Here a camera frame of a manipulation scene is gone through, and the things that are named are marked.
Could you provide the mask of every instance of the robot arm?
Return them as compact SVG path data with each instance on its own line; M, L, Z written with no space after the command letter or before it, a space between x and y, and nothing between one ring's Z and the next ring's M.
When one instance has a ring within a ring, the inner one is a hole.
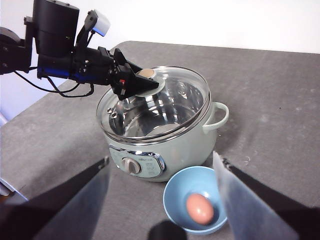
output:
M112 55L104 47L88 47L94 33L104 36L110 27L98 11L88 12L75 38L78 16L79 9L68 3L34 0L32 18L24 18L25 39L7 28L0 29L0 75L29 72L35 38L37 77L47 78L51 84L50 77L58 77L80 84L111 85L120 100L158 87L152 79L137 75L141 68L127 61L118 48Z

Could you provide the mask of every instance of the egg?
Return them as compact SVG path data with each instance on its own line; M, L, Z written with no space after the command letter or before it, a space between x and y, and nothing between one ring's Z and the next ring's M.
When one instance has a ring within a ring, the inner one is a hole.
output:
M207 225L214 218L213 206L210 201L201 194L191 194L187 198L185 205L191 219L198 224Z

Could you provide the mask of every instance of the control panel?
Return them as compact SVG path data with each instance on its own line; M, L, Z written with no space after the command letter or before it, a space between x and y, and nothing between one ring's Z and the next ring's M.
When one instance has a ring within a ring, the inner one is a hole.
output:
M162 174L165 163L155 152L125 150L109 145L111 157L122 171L140 178L153 178Z

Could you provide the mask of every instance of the gray table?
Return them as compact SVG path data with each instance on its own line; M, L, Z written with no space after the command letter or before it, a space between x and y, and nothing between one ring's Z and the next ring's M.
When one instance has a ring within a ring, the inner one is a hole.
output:
M215 150L269 187L320 207L320 55L128 41L118 46L144 67L183 66L202 74L213 100L230 109ZM67 81L63 88L73 86ZM81 86L77 93L88 86ZM1 181L28 199L57 186L108 154L95 94L67 99L50 93L1 128ZM96 240L143 240L167 218L164 183L124 174L112 164ZM208 236L233 239L226 224Z

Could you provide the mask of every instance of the black cable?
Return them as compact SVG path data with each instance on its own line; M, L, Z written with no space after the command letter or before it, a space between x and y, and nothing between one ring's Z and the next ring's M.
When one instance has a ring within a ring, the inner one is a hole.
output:
M31 84L32 86L34 86L35 88L37 89L40 89L42 91L45 91L45 92L48 92L48 93L55 93L55 94L58 94L59 92L61 93L69 93L73 90L75 90L79 85L80 83L77 83L73 88L69 89L69 90L65 90L65 91L54 91L54 90L49 90L49 89L45 89L45 88L42 88L40 86L37 86L35 85L34 83L32 83L31 81L29 81L28 79L26 79L24 76L22 76L20 73L18 73L17 71L13 71L15 74L17 74L20 78L22 78L23 80L25 80L28 84Z
M91 35L90 35L90 37L89 37L89 39L88 39L88 42L86 43L87 45L90 43L90 40L91 40L91 38L92 38L92 36L95 34L96 32L95 31L91 31Z
M57 91L58 94L60 94L62 97L64 98L80 98L80 97L87 97L90 96L91 94L94 93L95 91L95 86L93 85L93 83L90 83L90 91L84 95L75 95L75 96L68 96L68 95L64 95L62 91L60 91L57 86L55 85L55 83L51 80L51 78L49 76L46 76L46 79L48 79L49 83L52 85L52 87Z

